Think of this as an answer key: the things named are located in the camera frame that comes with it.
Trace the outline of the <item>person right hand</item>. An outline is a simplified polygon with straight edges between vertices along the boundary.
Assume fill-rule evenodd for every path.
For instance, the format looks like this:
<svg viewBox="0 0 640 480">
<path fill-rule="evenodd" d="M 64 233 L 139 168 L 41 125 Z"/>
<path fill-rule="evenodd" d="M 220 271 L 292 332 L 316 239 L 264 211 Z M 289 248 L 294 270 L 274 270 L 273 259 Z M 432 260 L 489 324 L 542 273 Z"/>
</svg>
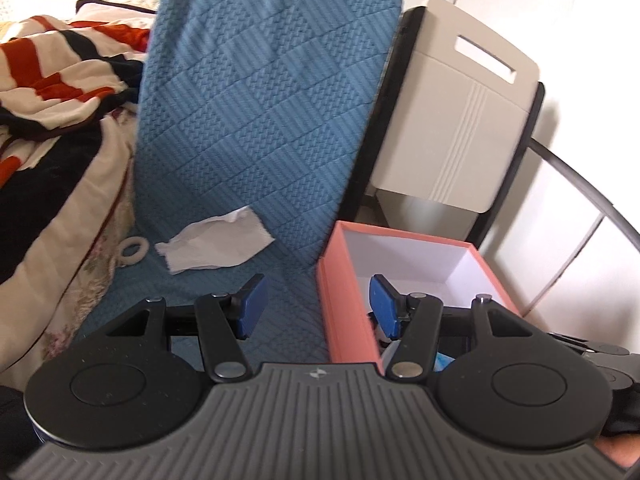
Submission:
<svg viewBox="0 0 640 480">
<path fill-rule="evenodd" d="M 624 468 L 630 468 L 640 458 L 640 436 L 638 434 L 600 437 L 596 445 L 600 452 Z"/>
</svg>

